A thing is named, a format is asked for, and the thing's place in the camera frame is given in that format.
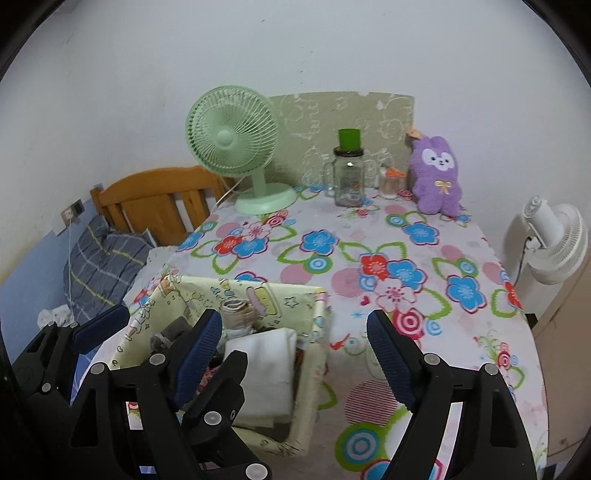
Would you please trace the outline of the white towel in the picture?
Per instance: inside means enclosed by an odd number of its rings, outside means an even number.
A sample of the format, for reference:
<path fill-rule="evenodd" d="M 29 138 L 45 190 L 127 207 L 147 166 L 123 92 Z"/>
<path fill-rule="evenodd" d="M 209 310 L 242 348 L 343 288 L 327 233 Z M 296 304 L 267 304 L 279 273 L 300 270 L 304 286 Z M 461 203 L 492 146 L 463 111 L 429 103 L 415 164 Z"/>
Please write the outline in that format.
<path fill-rule="evenodd" d="M 290 328 L 228 340 L 224 357 L 239 351 L 247 355 L 242 390 L 245 402 L 235 424 L 249 428 L 273 428 L 290 421 L 294 409 L 294 362 L 297 332 Z"/>

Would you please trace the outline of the yellow cartoon storage box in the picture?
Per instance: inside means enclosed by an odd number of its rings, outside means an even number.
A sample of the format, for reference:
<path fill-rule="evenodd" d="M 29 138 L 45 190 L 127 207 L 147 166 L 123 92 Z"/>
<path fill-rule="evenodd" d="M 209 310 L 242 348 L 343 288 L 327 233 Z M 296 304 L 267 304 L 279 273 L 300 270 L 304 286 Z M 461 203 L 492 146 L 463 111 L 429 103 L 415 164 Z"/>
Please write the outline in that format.
<path fill-rule="evenodd" d="M 303 350 L 301 365 L 295 369 L 293 413 L 281 421 L 288 426 L 287 437 L 276 439 L 266 428 L 245 421 L 235 422 L 236 433 L 260 451 L 283 457 L 306 455 L 314 436 L 327 361 L 327 293 L 320 287 L 168 275 L 123 330 L 109 367 L 139 365 L 149 356 L 149 339 L 153 334 L 178 317 L 194 325 L 205 310 L 219 309 L 224 300 L 249 302 L 256 311 L 254 328 L 293 330 L 297 347 Z"/>

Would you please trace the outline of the beige door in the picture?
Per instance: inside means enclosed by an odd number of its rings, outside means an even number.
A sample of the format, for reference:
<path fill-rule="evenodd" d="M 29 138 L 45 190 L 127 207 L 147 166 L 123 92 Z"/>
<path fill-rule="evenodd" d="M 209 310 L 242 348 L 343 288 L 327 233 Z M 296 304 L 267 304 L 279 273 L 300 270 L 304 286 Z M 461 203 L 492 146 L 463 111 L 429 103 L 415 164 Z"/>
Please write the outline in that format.
<path fill-rule="evenodd" d="M 546 385 L 548 462 L 572 455 L 590 428 L 590 283 L 556 298 L 535 330 Z"/>

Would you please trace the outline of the white crumpled cloth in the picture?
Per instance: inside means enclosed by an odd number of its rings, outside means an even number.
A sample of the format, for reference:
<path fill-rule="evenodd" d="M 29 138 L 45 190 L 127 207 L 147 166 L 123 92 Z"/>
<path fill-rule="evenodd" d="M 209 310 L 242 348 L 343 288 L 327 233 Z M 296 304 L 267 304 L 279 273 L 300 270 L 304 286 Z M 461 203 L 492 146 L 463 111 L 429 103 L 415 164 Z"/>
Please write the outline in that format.
<path fill-rule="evenodd" d="M 66 304 L 60 305 L 52 310 L 43 309 L 37 317 L 37 325 L 40 330 L 45 326 L 55 324 L 58 327 L 72 327 L 76 325 L 73 313 Z"/>

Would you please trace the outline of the rolled beige socks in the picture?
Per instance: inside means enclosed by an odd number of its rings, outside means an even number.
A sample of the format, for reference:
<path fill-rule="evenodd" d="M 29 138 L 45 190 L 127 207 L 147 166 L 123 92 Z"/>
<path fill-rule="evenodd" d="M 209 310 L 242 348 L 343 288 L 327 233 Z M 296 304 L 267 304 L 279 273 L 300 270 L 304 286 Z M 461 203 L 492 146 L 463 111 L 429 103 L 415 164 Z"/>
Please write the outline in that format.
<path fill-rule="evenodd" d="M 238 298 L 224 300 L 219 313 L 228 340 L 252 334 L 254 321 L 259 318 L 249 301 Z"/>

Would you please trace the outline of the floral tablecloth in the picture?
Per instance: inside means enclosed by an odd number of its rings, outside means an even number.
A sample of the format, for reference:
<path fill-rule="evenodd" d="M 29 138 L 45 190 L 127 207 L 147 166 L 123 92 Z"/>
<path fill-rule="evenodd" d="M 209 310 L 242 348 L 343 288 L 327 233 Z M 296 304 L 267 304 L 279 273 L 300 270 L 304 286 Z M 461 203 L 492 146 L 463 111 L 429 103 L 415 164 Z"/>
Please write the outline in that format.
<path fill-rule="evenodd" d="M 290 208 L 243 216 L 224 204 L 164 263 L 162 273 L 209 277 L 214 294 L 254 283 L 267 312 L 294 309 L 271 283 L 322 288 L 328 362 L 311 448 L 271 456 L 277 479 L 376 479 L 410 421 L 388 388 L 366 337 L 384 310 L 394 327 L 447 363 L 496 365 L 522 415 L 537 467 L 547 461 L 548 416 L 541 364 L 508 274 L 469 214 L 426 216 L 406 197 L 369 193 L 344 209 L 318 187 L 297 189 Z"/>

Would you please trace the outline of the grey plaid pillow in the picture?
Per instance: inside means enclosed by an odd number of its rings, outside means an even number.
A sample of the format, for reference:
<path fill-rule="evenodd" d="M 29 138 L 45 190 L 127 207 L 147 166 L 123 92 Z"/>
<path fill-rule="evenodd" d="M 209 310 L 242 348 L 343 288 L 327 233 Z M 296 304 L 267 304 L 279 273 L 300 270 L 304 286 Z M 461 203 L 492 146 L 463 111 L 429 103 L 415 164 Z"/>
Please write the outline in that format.
<path fill-rule="evenodd" d="M 148 230 L 124 233 L 95 216 L 73 244 L 63 270 L 66 304 L 81 325 L 120 304 L 156 242 Z"/>

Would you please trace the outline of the white standing fan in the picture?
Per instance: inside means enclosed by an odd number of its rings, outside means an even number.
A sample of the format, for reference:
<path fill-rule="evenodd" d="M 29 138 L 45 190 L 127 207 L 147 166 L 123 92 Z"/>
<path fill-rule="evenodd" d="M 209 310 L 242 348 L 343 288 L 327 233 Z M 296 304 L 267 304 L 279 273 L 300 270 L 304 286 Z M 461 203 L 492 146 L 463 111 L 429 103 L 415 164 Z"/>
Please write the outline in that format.
<path fill-rule="evenodd" d="M 524 268 L 543 285 L 563 283 L 582 265 L 588 249 L 588 228 L 577 207 L 551 206 L 533 196 L 523 207 L 522 218 L 530 234 L 524 242 L 514 284 Z"/>

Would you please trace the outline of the purple plush bunny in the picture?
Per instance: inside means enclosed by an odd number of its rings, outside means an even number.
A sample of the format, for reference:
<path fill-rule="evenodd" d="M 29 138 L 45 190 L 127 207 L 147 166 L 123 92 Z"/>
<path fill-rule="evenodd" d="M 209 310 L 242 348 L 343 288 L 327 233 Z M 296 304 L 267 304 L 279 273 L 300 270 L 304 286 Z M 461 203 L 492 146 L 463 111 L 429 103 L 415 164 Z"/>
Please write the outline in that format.
<path fill-rule="evenodd" d="M 458 217 L 463 191 L 459 184 L 459 164 L 448 141 L 420 133 L 411 134 L 410 140 L 409 170 L 419 211 Z"/>

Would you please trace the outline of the toothpick jar orange lid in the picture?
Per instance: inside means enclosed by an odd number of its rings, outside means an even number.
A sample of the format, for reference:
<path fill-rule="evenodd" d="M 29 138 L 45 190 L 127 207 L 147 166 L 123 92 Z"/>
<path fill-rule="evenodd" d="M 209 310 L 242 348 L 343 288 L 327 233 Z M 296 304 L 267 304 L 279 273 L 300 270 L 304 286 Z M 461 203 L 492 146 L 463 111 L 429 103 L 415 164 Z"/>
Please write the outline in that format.
<path fill-rule="evenodd" d="M 394 167 L 382 166 L 378 190 L 383 198 L 392 199 L 407 187 L 407 173 Z"/>

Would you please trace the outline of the glass mason jar mug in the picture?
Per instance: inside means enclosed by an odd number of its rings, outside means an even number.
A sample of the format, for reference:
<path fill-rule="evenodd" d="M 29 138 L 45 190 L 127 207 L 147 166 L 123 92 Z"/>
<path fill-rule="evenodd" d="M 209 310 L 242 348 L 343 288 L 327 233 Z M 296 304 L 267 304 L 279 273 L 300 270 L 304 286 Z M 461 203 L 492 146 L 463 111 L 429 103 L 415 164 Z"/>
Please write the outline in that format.
<path fill-rule="evenodd" d="M 335 205 L 359 208 L 365 202 L 365 151 L 334 148 L 334 159 L 322 167 L 322 179 Z"/>

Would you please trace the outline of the green desk fan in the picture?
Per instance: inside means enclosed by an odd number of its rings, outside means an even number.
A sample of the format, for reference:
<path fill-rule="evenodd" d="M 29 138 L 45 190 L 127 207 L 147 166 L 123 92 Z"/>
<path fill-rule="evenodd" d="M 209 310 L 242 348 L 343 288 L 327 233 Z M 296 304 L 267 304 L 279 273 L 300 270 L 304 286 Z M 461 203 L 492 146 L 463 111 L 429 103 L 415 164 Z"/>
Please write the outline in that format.
<path fill-rule="evenodd" d="M 252 181 L 235 199 L 239 213 L 270 214 L 296 201 L 293 187 L 269 183 L 264 176 L 279 145 L 280 130 L 273 105 L 259 92 L 239 86 L 207 91 L 187 114 L 185 138 L 193 157 L 211 173 Z"/>

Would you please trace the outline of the green cup on jar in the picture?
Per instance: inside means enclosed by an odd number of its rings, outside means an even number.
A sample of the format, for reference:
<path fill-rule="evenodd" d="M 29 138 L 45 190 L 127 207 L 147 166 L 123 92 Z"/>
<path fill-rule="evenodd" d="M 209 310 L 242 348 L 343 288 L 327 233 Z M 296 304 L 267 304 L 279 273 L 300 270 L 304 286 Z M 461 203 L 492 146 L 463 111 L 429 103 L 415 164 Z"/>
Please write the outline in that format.
<path fill-rule="evenodd" d="M 361 130 L 356 128 L 339 129 L 339 150 L 344 152 L 362 149 Z"/>

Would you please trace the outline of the green patterned cardboard panel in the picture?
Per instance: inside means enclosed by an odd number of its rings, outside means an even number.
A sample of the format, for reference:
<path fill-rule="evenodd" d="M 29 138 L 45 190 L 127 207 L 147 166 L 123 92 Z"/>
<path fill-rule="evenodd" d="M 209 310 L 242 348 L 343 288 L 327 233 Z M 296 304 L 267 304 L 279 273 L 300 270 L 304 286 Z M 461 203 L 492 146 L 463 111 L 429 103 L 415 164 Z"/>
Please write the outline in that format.
<path fill-rule="evenodd" d="M 393 93 L 312 92 L 273 96 L 280 142 L 266 180 L 291 186 L 321 186 L 324 165 L 335 159 L 339 130 L 361 133 L 366 185 L 376 187 L 383 165 L 407 171 L 411 147 L 406 130 L 414 123 L 415 98 Z"/>

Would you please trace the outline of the wall power outlet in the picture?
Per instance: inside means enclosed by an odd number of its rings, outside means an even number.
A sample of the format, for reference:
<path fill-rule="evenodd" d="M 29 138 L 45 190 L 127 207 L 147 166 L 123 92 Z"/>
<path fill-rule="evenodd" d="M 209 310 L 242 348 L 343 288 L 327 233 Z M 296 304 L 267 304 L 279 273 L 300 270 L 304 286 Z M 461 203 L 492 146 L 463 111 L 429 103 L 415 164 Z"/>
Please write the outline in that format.
<path fill-rule="evenodd" d="M 81 200 L 75 201 L 60 213 L 60 217 L 66 227 L 76 221 L 85 211 Z"/>

